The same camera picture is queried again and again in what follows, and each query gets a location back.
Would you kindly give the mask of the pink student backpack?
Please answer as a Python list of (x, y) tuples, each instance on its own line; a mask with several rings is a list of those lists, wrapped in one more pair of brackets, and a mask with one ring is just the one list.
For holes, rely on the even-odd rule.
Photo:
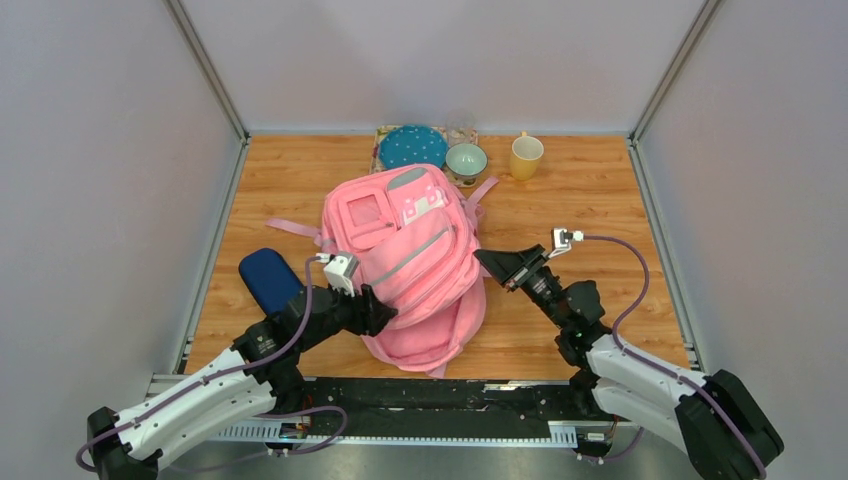
[(323, 253), (353, 254), (354, 285), (370, 286), (397, 311), (380, 334), (363, 338), (368, 350), (403, 371), (441, 378), (486, 312), (474, 256), (480, 197), (465, 197), (436, 166), (413, 164), (338, 185), (324, 199), (320, 227), (266, 224), (312, 239)]

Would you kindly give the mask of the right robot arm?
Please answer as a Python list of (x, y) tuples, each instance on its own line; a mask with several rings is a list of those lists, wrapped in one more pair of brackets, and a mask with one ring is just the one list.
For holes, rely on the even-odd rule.
[(738, 376), (684, 369), (626, 342), (618, 323), (603, 323), (596, 282), (563, 285), (542, 246), (474, 255), (501, 287), (524, 292), (557, 327), (559, 353), (577, 370), (570, 404), (580, 417), (604, 412), (636, 423), (685, 453), (703, 479), (763, 479), (784, 452)]

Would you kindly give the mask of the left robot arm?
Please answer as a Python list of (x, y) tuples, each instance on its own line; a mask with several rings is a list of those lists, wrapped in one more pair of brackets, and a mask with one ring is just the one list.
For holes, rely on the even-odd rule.
[(301, 355), (348, 331), (375, 336), (396, 316), (373, 289), (348, 294), (306, 286), (249, 326), (207, 366), (134, 407), (87, 419), (77, 465), (101, 479), (154, 479), (188, 450), (249, 417), (311, 416)]

